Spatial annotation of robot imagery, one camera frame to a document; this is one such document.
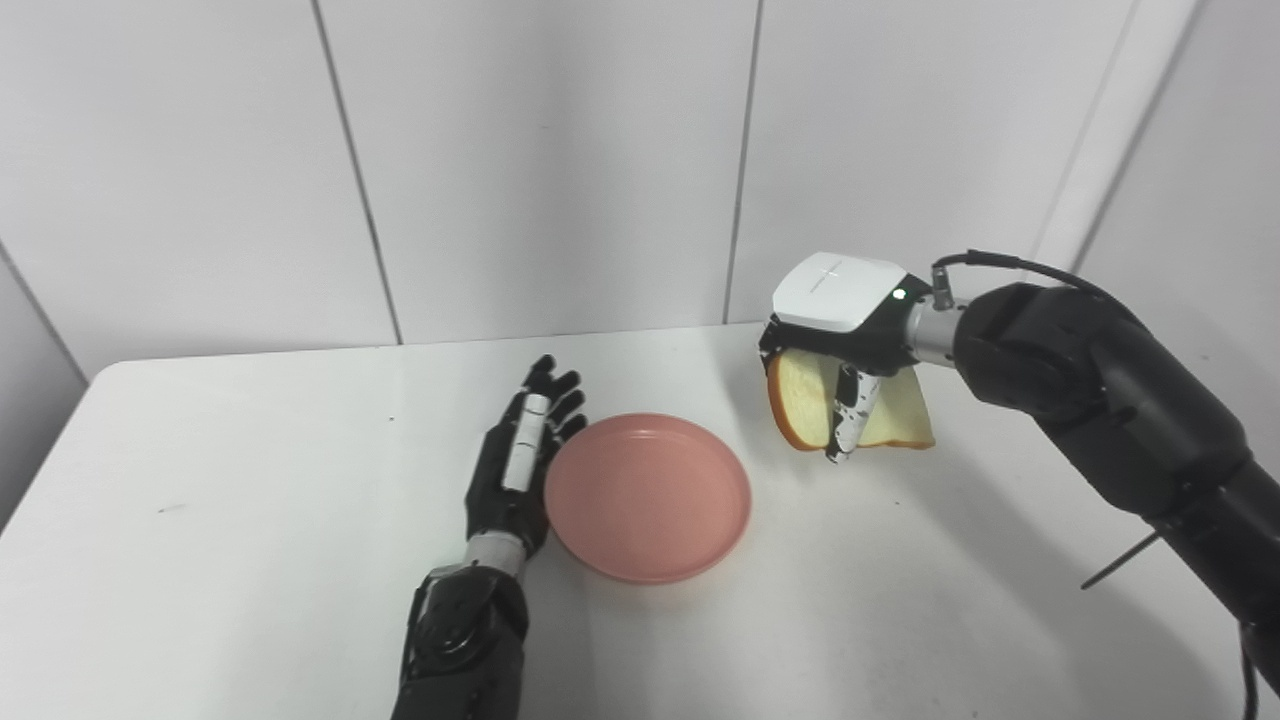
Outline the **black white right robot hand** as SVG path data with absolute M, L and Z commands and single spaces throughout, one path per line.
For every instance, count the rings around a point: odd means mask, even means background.
M 923 279 L 881 260 L 815 252 L 780 282 L 758 343 L 780 433 L 801 452 L 842 462 L 883 445 L 928 447 L 890 429 L 890 400 L 919 391 L 908 325 L 931 296 Z

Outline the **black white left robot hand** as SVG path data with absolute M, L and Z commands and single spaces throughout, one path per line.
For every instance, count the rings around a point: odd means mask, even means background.
M 549 354 L 529 368 L 483 438 L 463 502 L 468 539 L 502 533 L 520 541 L 527 559 L 541 550 L 550 528 L 547 474 L 564 445 L 588 427 L 584 405 L 577 372 L 558 372 Z

